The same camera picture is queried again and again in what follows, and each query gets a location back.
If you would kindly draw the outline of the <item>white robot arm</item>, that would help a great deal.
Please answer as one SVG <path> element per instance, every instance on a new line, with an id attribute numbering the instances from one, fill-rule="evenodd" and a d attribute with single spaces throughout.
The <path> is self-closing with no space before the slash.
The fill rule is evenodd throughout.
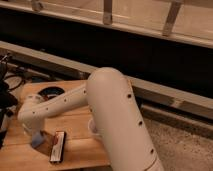
<path id="1" fill-rule="evenodd" d="M 84 84 L 48 101 L 38 94 L 27 96 L 18 120 L 29 135 L 36 136 L 46 118 L 85 105 L 91 109 L 113 171 L 164 171 L 132 86 L 114 68 L 98 68 Z"/>

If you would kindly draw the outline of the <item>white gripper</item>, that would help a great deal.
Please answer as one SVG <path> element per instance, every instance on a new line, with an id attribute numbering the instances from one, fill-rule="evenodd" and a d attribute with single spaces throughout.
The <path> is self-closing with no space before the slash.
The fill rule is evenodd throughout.
<path id="1" fill-rule="evenodd" d="M 44 128 L 44 119 L 39 118 L 26 118 L 23 120 L 23 128 L 29 135 L 34 135 L 37 132 L 40 132 Z M 55 134 L 51 134 L 47 131 L 43 132 L 46 140 L 53 140 Z"/>

